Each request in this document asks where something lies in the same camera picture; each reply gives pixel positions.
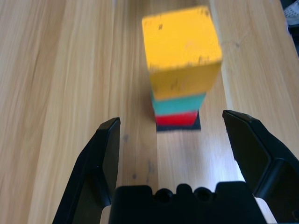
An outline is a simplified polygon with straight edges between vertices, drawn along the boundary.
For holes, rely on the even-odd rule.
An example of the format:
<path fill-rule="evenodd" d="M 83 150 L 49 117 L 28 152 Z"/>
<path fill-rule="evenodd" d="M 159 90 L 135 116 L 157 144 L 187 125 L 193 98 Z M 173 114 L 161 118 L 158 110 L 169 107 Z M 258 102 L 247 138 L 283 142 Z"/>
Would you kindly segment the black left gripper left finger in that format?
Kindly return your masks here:
<path fill-rule="evenodd" d="M 120 125 L 118 117 L 102 123 L 79 154 L 53 223 L 100 223 L 116 189 Z"/>

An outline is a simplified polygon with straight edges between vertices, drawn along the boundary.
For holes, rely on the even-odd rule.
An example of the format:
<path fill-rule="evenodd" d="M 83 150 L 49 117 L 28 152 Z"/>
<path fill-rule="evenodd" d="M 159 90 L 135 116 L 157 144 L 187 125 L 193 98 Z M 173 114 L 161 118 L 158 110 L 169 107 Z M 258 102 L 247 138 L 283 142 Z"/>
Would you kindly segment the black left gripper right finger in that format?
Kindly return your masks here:
<path fill-rule="evenodd" d="M 299 161 L 260 120 L 224 110 L 230 145 L 253 195 L 263 199 L 279 223 L 299 220 Z"/>

